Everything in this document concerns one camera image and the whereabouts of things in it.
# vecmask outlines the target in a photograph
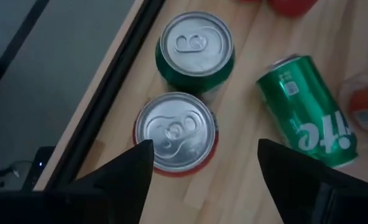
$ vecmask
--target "wooden table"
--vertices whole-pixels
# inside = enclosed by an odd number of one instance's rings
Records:
[[[346,78],[368,66],[368,0],[319,0],[301,19],[276,15],[266,2],[166,0],[78,174],[91,172],[132,147],[131,127],[144,103],[163,93],[154,51],[167,22],[208,11],[229,26],[236,66],[211,105],[220,142],[213,160],[184,178],[154,174],[142,223],[281,223],[257,160],[257,140],[280,142],[259,100],[260,71],[292,53],[313,56],[338,96]],[[343,172],[368,181],[368,134],[356,129],[360,158]]]

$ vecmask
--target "barcode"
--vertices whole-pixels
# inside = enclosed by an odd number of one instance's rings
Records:
[[[368,111],[367,110],[357,111],[354,113],[354,115],[360,124],[368,125]]]
[[[293,96],[294,94],[298,93],[298,87],[293,81],[285,84],[285,90],[289,96]]]

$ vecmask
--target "green soda can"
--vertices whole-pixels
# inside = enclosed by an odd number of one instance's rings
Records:
[[[214,100],[234,66],[234,44],[227,25],[207,12],[172,19],[160,36],[155,58],[169,91]]]
[[[357,138],[310,56],[276,62],[257,85],[288,147],[329,167],[358,156]]]

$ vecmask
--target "soda can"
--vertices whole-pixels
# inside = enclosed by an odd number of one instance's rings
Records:
[[[181,177],[202,169],[218,143],[217,122],[202,101],[182,92],[165,93],[149,101],[133,129],[134,144],[154,141],[156,172]]]
[[[276,62],[257,86],[289,147],[330,167],[357,157],[357,138],[310,56]]]
[[[207,12],[186,12],[167,24],[155,59],[168,90],[210,103],[232,72],[234,44],[222,20]]]

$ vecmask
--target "standing can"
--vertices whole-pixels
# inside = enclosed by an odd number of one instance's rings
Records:
[[[221,19],[207,12],[187,12],[167,24],[155,59],[168,90],[210,103],[232,72],[234,44]]]
[[[357,157],[357,138],[310,56],[276,62],[257,85],[289,147],[330,167]]]
[[[156,172],[181,177],[202,169],[218,143],[217,122],[202,101],[182,92],[165,93],[148,102],[133,129],[134,144],[154,141]]]

